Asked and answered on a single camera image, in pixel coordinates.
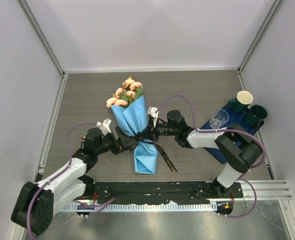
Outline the black printed ribbon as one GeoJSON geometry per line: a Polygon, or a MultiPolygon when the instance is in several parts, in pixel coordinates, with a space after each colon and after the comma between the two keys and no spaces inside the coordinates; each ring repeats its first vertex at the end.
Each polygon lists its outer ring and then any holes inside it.
{"type": "Polygon", "coordinates": [[[138,136],[131,136],[131,138],[137,142],[133,149],[134,170],[136,173],[154,175],[156,173],[158,154],[163,158],[171,172],[178,172],[167,153],[154,140],[138,136]]]}

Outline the large blue wrapping paper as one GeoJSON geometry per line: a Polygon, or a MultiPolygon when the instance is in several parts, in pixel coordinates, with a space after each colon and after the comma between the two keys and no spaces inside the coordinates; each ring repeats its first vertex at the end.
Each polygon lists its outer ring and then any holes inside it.
{"type": "MultiPolygon", "coordinates": [[[[128,136],[135,136],[148,125],[147,111],[144,96],[139,97],[127,108],[111,107],[118,126],[128,136]]],[[[156,146],[139,142],[133,150],[134,170],[137,174],[155,174],[158,151],[156,146]]]]}

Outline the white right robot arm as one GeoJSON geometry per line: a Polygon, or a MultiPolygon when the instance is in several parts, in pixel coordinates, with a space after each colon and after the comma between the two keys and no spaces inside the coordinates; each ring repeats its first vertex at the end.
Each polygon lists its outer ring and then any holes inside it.
{"type": "Polygon", "coordinates": [[[262,143],[239,124],[227,128],[199,129],[188,126],[180,111],[171,110],[167,122],[149,116],[147,126],[139,131],[136,138],[140,141],[157,141],[160,136],[174,136],[179,146],[188,149],[218,149],[226,159],[226,164],[213,181],[216,196],[226,197],[232,185],[240,179],[261,155],[265,155],[262,143]]]}

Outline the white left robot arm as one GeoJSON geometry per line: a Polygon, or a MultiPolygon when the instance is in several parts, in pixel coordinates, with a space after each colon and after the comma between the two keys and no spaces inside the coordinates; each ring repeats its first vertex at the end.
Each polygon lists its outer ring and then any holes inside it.
{"type": "Polygon", "coordinates": [[[120,127],[113,133],[103,134],[99,128],[91,128],[83,137],[80,148],[69,161],[39,182],[28,181],[20,190],[11,214],[11,221],[39,236],[50,226],[55,214],[66,204],[81,197],[90,199],[94,193],[94,180],[87,172],[98,162],[98,156],[106,152],[117,155],[133,150],[137,137],[125,133],[120,127]]]}

